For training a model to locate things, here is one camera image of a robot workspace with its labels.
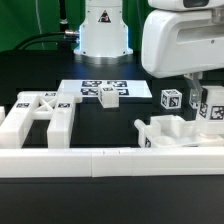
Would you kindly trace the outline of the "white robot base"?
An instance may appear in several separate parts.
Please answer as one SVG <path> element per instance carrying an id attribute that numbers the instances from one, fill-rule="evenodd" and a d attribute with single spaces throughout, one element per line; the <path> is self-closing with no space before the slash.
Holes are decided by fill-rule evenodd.
<path id="1" fill-rule="evenodd" d="M 122 17 L 123 0 L 85 0 L 85 19 L 79 27 L 75 60 L 91 64 L 129 62 L 128 26 Z"/>

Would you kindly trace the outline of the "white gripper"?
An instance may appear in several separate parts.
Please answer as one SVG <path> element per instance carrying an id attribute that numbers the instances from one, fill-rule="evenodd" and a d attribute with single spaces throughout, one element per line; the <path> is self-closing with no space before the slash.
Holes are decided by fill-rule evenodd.
<path id="1" fill-rule="evenodd" d="M 224 25 L 212 21 L 212 11 L 154 10 L 144 24 L 142 66 L 152 76 L 184 75 L 201 101 L 202 71 L 224 67 Z"/>

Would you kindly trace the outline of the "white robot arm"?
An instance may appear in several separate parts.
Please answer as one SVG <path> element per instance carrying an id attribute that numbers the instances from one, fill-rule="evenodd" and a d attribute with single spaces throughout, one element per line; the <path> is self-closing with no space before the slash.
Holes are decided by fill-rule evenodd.
<path id="1" fill-rule="evenodd" d="M 199 79 L 224 67 L 224 0 L 148 0 L 154 10 L 142 34 L 141 62 L 156 78 L 183 75 L 191 100 L 202 100 Z"/>

